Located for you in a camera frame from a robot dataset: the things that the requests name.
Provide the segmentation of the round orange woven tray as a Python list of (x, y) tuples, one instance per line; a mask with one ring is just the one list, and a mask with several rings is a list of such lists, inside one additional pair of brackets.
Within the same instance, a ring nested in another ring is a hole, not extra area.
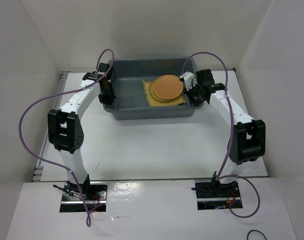
[(162, 99), (174, 99), (183, 92), (183, 83), (177, 76), (163, 75), (154, 81), (154, 92)]

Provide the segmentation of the round green-edged bamboo tray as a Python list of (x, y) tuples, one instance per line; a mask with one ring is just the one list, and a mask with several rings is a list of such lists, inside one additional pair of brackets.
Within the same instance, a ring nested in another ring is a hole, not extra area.
[(184, 97), (181, 96), (181, 95), (176, 97), (176, 98), (173, 98), (173, 99), (162, 99), (162, 98), (158, 97), (154, 92), (154, 82), (153, 81), (150, 82), (150, 86), (148, 87), (148, 91), (149, 91), (149, 94), (151, 95), (151, 97), (158, 102), (169, 103), (169, 102), (178, 101), (178, 100), (183, 100), (184, 101)]

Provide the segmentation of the square green-edged bamboo tray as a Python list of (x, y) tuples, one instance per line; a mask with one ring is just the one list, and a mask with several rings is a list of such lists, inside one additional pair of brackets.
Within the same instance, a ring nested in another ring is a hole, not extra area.
[(161, 93), (159, 93), (155, 89), (155, 80), (142, 81), (142, 86), (144, 96), (149, 107), (173, 107), (186, 103), (186, 99), (182, 94), (171, 96), (166, 93), (165, 96), (163, 96), (163, 90), (161, 91)]

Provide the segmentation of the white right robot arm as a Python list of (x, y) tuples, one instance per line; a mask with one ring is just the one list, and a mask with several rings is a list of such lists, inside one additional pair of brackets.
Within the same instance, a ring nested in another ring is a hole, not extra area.
[(244, 168), (265, 154), (265, 123), (247, 114), (230, 96), (226, 86), (214, 81), (210, 69), (196, 73), (186, 71), (180, 79), (193, 106), (198, 107), (207, 102), (230, 127), (226, 157), (211, 179), (212, 193), (221, 197), (236, 185), (236, 178)]

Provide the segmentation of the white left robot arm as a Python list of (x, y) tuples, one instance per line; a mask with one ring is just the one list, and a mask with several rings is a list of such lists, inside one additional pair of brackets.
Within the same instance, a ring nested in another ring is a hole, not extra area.
[(66, 104), (48, 113), (49, 142), (59, 152), (67, 170), (67, 190), (80, 200), (91, 195), (90, 178), (83, 165), (80, 148), (84, 142), (81, 118), (95, 98), (104, 105), (111, 105), (116, 96), (111, 84), (114, 69), (100, 63), (96, 71), (86, 73), (79, 87)]

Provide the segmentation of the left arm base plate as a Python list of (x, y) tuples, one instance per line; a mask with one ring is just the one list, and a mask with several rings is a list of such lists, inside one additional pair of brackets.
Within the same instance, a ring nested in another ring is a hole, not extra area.
[[(65, 184), (64, 187), (59, 187), (54, 184), (53, 187), (63, 192), (60, 205), (61, 213), (80, 213), (86, 211), (79, 192), (68, 190), (67, 184)], [(88, 210), (92, 213), (105, 212), (107, 207), (107, 185), (91, 185), (90, 190), (91, 191), (84, 196)]]

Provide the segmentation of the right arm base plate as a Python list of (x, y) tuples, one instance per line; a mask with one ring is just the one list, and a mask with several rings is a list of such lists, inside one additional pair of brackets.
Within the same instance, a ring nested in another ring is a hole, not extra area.
[(238, 183), (221, 184), (215, 178), (196, 180), (191, 188), (196, 194), (198, 210), (241, 209), (241, 195)]

